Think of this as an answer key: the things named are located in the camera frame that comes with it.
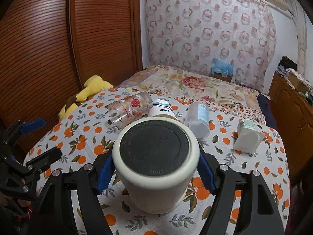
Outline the person's left hand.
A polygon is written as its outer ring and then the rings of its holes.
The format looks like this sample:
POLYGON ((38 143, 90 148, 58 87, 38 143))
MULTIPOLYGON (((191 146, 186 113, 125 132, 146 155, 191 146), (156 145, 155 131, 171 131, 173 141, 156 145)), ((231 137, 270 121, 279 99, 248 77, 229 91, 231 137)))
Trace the person's left hand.
POLYGON ((11 214, 15 217, 30 218, 32 216, 32 206, 30 201, 17 199, 3 193, 1 188, 1 210, 5 214, 11 214))

